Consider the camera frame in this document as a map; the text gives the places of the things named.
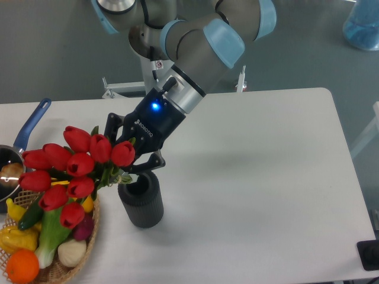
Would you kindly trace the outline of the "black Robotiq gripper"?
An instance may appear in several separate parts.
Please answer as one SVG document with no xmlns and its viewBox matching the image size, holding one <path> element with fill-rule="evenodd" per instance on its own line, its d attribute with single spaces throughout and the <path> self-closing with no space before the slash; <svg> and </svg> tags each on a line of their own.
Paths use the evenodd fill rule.
<svg viewBox="0 0 379 284">
<path fill-rule="evenodd" d="M 117 143 L 135 138 L 133 147 L 136 155 L 141 156 L 160 150 L 164 141 L 184 119 L 185 115 L 163 97 L 163 92 L 153 88 L 135 110 L 125 117 L 109 113 L 104 136 L 110 142 Z M 117 139 L 120 127 L 123 127 L 122 134 Z M 139 175 L 165 165 L 166 161 L 160 154 L 152 153 L 146 162 L 124 166 L 121 169 L 126 173 Z"/>
</svg>

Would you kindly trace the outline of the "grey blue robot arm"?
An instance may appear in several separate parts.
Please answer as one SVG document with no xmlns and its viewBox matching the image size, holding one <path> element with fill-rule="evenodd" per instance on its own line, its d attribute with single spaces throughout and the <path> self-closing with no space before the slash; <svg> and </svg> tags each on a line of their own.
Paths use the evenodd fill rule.
<svg viewBox="0 0 379 284">
<path fill-rule="evenodd" d="M 201 18 L 180 20 L 175 1 L 93 1 L 109 33 L 129 31 L 129 42 L 142 58 L 169 60 L 170 68 L 130 114 L 110 114 L 105 135 L 118 145 L 135 139 L 135 156 L 147 162 L 123 161 L 125 172 L 140 174 L 163 167 L 164 141 L 245 51 L 245 41 L 271 33 L 277 14 L 272 1 L 217 1 Z"/>
</svg>

